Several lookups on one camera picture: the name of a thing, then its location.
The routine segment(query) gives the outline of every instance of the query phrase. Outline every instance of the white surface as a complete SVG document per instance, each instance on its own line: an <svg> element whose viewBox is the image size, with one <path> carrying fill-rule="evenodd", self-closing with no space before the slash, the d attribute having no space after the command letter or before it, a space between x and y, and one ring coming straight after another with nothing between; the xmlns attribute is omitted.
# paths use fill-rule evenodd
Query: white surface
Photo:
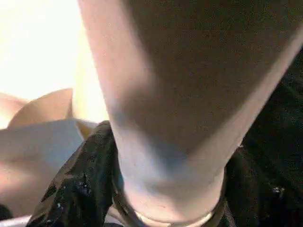
<svg viewBox="0 0 303 227"><path fill-rule="evenodd" d="M15 217L32 214L82 141L73 119L1 130L0 203Z"/></svg>
<svg viewBox="0 0 303 227"><path fill-rule="evenodd" d="M24 227L29 221L30 216L13 218L5 221L0 221L0 227Z"/></svg>
<svg viewBox="0 0 303 227"><path fill-rule="evenodd" d="M75 0L0 0L0 92L28 101L72 87L80 14Z"/></svg>

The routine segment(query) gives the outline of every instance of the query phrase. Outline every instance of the shiny black material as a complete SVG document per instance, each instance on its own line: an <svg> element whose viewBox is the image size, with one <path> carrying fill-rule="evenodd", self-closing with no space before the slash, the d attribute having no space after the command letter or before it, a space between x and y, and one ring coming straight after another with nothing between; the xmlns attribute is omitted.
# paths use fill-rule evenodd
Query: shiny black material
<svg viewBox="0 0 303 227"><path fill-rule="evenodd" d="M116 145L101 123L51 182L27 227L101 227L112 205Z"/></svg>

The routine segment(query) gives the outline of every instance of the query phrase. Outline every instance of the black fabric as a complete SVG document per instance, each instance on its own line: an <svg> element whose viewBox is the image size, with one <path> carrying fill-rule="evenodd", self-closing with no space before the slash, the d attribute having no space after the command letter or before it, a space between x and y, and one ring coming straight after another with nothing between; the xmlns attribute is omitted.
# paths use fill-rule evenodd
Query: black fabric
<svg viewBox="0 0 303 227"><path fill-rule="evenodd" d="M101 123L51 182L27 227L101 227L112 205L116 145Z"/></svg>
<svg viewBox="0 0 303 227"><path fill-rule="evenodd" d="M13 218L13 215L11 214L10 210L6 207L0 204L0 221Z"/></svg>
<svg viewBox="0 0 303 227"><path fill-rule="evenodd" d="M303 226L303 52L227 165L238 227Z"/></svg>
<svg viewBox="0 0 303 227"><path fill-rule="evenodd" d="M217 227L237 227L228 203L225 204L224 215L222 216Z"/></svg>

